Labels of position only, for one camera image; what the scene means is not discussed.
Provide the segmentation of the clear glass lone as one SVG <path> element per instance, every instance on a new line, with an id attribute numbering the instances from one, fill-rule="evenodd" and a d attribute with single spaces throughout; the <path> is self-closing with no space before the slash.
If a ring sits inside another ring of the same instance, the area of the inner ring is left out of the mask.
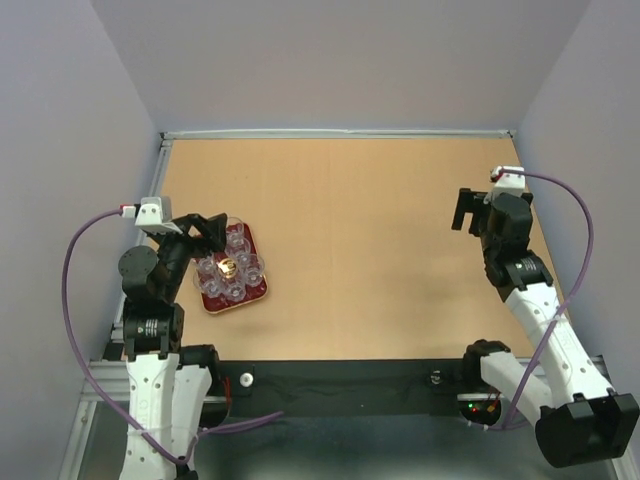
<path id="1" fill-rule="evenodd" d="M 250 257 L 253 254 L 251 242 L 244 238 L 241 241 L 228 243 L 226 253 L 238 265 L 245 266 L 250 262 Z"/>

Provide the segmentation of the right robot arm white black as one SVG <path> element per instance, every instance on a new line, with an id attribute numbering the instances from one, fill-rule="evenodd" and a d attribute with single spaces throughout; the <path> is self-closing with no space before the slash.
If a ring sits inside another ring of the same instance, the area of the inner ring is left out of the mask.
<path id="1" fill-rule="evenodd" d="M 460 189 L 452 227 L 466 217 L 481 241 L 485 273 L 501 301 L 524 329 L 535 351 L 522 365 L 503 342 L 478 340 L 460 366 L 472 390 L 496 389 L 511 412 L 534 429 L 537 445 L 553 467 L 564 468 L 624 455 L 639 420 L 633 395 L 619 393 L 587 355 L 561 309 L 550 271 L 529 248 L 533 225 L 530 193 L 508 189 Z"/>

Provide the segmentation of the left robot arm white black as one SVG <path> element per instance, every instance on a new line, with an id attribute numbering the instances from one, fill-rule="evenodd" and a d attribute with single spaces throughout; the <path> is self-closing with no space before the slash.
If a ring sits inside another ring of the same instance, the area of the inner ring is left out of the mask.
<path id="1" fill-rule="evenodd" d="M 120 258 L 122 318 L 129 380 L 129 427 L 123 479 L 193 479 L 193 453 L 206 394 L 222 382 L 211 345 L 184 347 L 177 303 L 189 263 L 224 251 L 228 217 L 188 214 L 146 226 L 156 248 L 139 245 Z"/>

